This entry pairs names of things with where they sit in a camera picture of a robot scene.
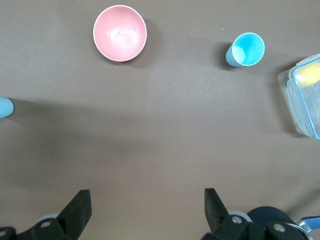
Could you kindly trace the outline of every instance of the bowl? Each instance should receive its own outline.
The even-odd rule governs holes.
[[[135,58],[147,41],[147,27],[141,15],[126,5],[110,6],[93,26],[96,47],[106,58],[125,62]]]

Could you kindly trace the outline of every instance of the table surface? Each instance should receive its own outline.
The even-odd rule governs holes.
[[[124,63],[92,34],[119,3],[148,30]],[[320,52],[319,13],[318,0],[1,1],[0,96],[15,112],[0,120],[0,226],[24,231],[81,189],[81,240],[199,240],[205,188],[228,210],[320,215],[320,143],[297,133],[277,80]],[[265,55],[229,67],[245,32]]]

